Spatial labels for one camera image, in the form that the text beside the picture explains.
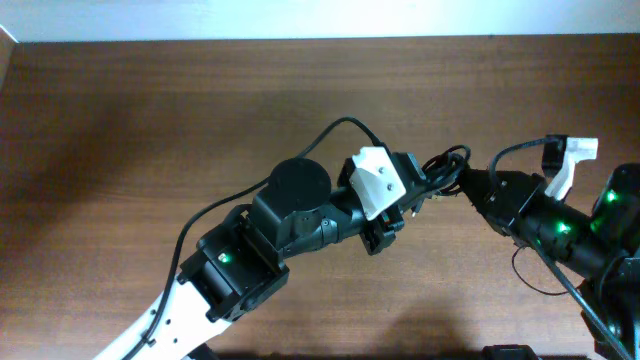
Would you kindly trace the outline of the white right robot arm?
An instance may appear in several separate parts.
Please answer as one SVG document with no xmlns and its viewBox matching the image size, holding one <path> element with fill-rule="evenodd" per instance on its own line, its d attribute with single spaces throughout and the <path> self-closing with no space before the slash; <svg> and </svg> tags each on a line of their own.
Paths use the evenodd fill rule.
<svg viewBox="0 0 640 360">
<path fill-rule="evenodd" d="M 589 214 L 545 195 L 537 174 L 465 169 L 460 187 L 498 234 L 534 250 L 581 306 L 595 351 L 639 356 L 639 166 L 609 177 Z"/>
</svg>

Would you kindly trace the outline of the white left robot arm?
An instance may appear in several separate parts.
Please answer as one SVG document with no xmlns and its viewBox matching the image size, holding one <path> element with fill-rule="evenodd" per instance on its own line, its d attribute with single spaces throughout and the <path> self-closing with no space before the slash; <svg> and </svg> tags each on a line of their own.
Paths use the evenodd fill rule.
<svg viewBox="0 0 640 360">
<path fill-rule="evenodd" d="M 183 359 L 283 287 L 286 259 L 358 236 L 368 254 L 388 247 L 431 182 L 409 153 L 364 147 L 345 161 L 339 186 L 306 158 L 271 172 L 249 204 L 201 237 L 161 295 L 101 359 Z"/>
</svg>

